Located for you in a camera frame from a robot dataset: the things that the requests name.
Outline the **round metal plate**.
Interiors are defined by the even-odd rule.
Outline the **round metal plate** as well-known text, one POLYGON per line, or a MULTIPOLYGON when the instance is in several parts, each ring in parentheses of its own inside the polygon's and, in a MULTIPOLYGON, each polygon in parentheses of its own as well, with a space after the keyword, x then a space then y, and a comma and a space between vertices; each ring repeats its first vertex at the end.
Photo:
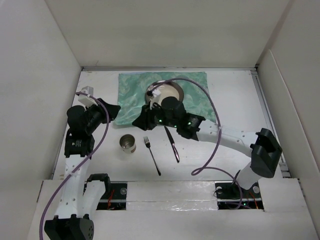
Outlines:
POLYGON ((153 91, 155 89, 161 91, 160 99, 157 104, 161 105, 162 101, 167 97, 175 97, 178 101, 182 102, 184 100, 184 91, 182 87, 175 83, 174 81, 169 83, 164 83, 164 80, 156 81, 150 84, 145 91, 145 100, 146 92, 153 91))

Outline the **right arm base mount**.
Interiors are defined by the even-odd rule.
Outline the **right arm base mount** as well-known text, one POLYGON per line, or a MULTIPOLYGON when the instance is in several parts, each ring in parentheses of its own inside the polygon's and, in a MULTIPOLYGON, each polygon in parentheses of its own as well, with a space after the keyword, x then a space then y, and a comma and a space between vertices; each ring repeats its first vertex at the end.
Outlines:
MULTIPOLYGON (((213 196, 217 199, 218 210, 235 210, 240 203, 240 190, 232 181, 216 181, 213 196)), ((242 190, 239 210, 263 210, 263 200, 259 184, 256 182, 249 190, 242 190)))

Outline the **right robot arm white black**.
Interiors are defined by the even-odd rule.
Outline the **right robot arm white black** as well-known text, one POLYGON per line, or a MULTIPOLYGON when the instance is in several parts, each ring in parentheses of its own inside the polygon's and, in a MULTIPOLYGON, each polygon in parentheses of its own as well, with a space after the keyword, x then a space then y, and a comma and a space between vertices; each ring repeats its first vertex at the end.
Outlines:
POLYGON ((183 103, 174 97, 166 97, 161 104, 143 105, 132 125, 143 131, 151 131, 156 126, 176 128, 177 133, 185 139, 215 143, 249 157, 250 162, 239 171, 237 181, 231 184, 231 191, 237 197, 247 194, 261 178, 272 179, 283 152, 269 129, 244 132, 219 126, 203 116, 187 112, 183 103))

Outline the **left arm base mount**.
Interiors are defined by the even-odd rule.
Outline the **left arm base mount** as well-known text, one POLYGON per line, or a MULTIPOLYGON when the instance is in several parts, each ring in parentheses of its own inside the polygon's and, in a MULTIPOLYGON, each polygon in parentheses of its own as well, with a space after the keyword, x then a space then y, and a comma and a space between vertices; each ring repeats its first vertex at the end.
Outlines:
POLYGON ((126 181, 112 181, 110 190, 99 200, 97 210, 122 211, 127 206, 128 183, 126 181))

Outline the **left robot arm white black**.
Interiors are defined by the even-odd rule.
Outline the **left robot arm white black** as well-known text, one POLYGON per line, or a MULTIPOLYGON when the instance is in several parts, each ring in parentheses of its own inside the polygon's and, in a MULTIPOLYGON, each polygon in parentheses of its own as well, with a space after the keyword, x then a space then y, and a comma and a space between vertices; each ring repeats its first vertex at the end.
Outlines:
POLYGON ((87 170, 99 144, 94 131, 99 125, 113 121, 121 107, 108 104, 101 98, 90 106, 75 105, 67 110, 69 126, 65 136, 64 179, 57 190, 61 193, 54 217, 40 219, 39 236, 51 240, 91 240, 94 237, 93 214, 101 198, 111 194, 108 174, 95 173, 87 177, 87 170))

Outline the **steel cup with white band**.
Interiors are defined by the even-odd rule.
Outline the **steel cup with white band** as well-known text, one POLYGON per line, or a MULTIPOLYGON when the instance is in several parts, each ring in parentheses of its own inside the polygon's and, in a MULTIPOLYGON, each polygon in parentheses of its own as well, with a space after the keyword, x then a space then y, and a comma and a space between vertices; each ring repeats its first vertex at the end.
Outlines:
POLYGON ((127 154, 134 153, 137 147, 135 137, 131 134, 123 135, 119 140, 119 145, 121 149, 127 154))

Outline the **green satin tablecloth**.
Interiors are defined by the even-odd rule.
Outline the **green satin tablecloth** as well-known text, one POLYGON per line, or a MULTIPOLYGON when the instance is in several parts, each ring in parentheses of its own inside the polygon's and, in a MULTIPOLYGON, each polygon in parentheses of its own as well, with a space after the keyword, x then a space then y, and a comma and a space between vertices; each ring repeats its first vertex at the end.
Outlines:
MULTIPOLYGON (((142 106, 146 104, 147 88, 160 80, 172 78, 191 79, 208 91, 207 74, 205 72, 142 72, 120 73, 118 75, 118 101, 121 107, 114 123, 117 126, 128 126, 140 115, 142 106)), ((188 113, 200 115, 213 122, 216 114, 205 93, 195 84, 176 80, 184 92, 183 104, 188 113)))

